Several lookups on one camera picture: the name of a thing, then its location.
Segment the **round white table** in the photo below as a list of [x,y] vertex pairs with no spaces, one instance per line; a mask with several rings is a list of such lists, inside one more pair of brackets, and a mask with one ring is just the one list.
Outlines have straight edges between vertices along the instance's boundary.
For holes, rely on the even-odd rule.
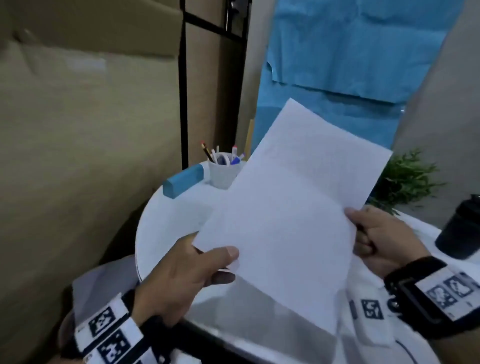
[[[160,187],[145,207],[135,242],[135,262],[140,280],[148,276],[178,238],[198,231],[222,201],[226,191],[209,184],[208,164],[204,162],[202,165],[204,181],[176,199],[165,197]],[[401,214],[400,218],[416,230],[432,252],[444,257],[433,244],[440,230],[405,214]],[[354,276],[369,279],[377,287],[383,286],[383,282],[360,260],[355,258],[352,265]],[[354,358],[347,359],[347,356],[348,351],[353,349],[346,345],[354,343],[353,323],[346,304],[340,311],[343,325],[340,332],[346,340],[336,340],[237,277],[232,284],[204,288],[195,298],[186,319],[222,339],[229,348],[248,352],[259,362],[351,364]],[[397,334],[402,336],[404,343],[408,342],[419,363],[438,363],[423,339],[399,320],[395,324],[398,326]],[[392,355],[392,352],[381,348],[364,348],[364,351],[368,352],[364,354],[371,358],[372,364],[383,364]],[[411,363],[401,348],[395,348],[394,355],[399,364]]]

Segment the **white pen cup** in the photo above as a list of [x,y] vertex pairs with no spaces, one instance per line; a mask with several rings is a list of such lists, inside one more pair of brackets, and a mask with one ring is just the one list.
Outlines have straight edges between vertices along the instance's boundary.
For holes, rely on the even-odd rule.
[[[232,158],[231,153],[221,154],[224,156],[228,156],[230,160]],[[225,166],[223,164],[208,162],[208,167],[210,169],[210,184],[215,188],[227,190],[231,186],[233,180],[240,173],[242,164],[238,163],[230,166]]]

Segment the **black frame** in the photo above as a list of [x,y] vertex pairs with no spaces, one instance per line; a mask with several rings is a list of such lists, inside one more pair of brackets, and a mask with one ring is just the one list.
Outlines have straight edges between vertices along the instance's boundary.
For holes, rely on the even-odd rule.
[[[212,24],[196,15],[193,15],[185,10],[185,0],[180,0],[180,9],[183,12],[183,24],[180,40],[180,52],[179,52],[179,89],[180,89],[180,140],[181,140],[181,165],[182,169],[188,168],[188,106],[187,106],[187,44],[185,35],[185,24],[192,24],[204,30],[216,33],[220,36],[224,36],[235,42],[239,42],[243,45],[243,60],[245,63],[245,56],[247,52],[247,35],[249,17],[247,16],[243,22],[242,36],[238,36],[231,32],[231,0],[226,0],[225,6],[225,19],[224,28],[221,28],[215,24]],[[252,0],[249,0],[249,10],[252,5]],[[243,78],[244,68],[241,70],[241,77]]]

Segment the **white device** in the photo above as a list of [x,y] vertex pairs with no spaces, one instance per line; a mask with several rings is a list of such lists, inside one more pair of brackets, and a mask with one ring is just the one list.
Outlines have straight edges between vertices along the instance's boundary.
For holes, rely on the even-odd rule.
[[358,341],[367,346],[391,347],[395,337],[378,288],[360,280],[355,283],[347,288],[347,298]]

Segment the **pencil eraser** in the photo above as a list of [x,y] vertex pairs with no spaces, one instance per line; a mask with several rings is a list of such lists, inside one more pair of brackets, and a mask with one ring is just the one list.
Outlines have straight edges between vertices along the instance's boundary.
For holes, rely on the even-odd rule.
[[167,179],[163,183],[163,195],[176,198],[203,179],[204,168],[201,164],[197,164]]

